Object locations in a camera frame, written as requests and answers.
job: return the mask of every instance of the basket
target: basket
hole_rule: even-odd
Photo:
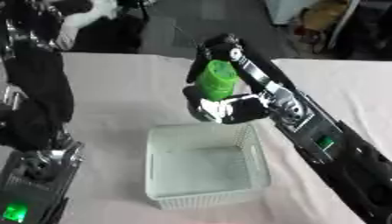
[[[146,194],[162,209],[260,199],[270,174],[251,124],[162,126],[150,131]]]

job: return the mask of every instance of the green light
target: green light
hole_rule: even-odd
[[[9,221],[16,221],[22,223],[27,214],[27,206],[17,203],[12,203],[5,208],[3,218]]]
[[[321,136],[316,144],[323,150],[326,150],[328,147],[334,144],[334,141],[329,136]]]

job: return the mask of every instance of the wire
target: wire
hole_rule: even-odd
[[[159,14],[162,17],[167,17],[161,10],[158,10],[156,7],[154,7],[153,5],[150,7],[150,9],[154,10],[155,12],[157,12],[157,14]],[[177,26],[176,24],[172,24],[171,25],[175,30],[179,31],[180,33],[182,33],[182,35],[184,35],[184,37],[186,37],[188,40],[190,40],[190,42],[192,42],[194,48],[198,47],[198,43],[196,41],[196,39],[189,34],[189,32],[184,31],[184,29],[182,29],[181,27]]]

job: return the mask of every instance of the white table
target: white table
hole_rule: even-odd
[[[156,125],[197,122],[181,93],[191,61],[67,53],[65,63],[76,98],[71,129],[87,144],[87,160],[69,191],[63,224],[362,223],[268,120],[255,122],[272,175],[264,200],[199,211],[158,210],[144,196],[146,135]],[[392,63],[276,63],[332,115],[392,158]]]

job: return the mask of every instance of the gray floor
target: gray floor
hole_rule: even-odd
[[[158,0],[143,34],[141,53],[194,58],[194,43],[222,32],[247,39],[270,58],[285,56],[263,0]]]

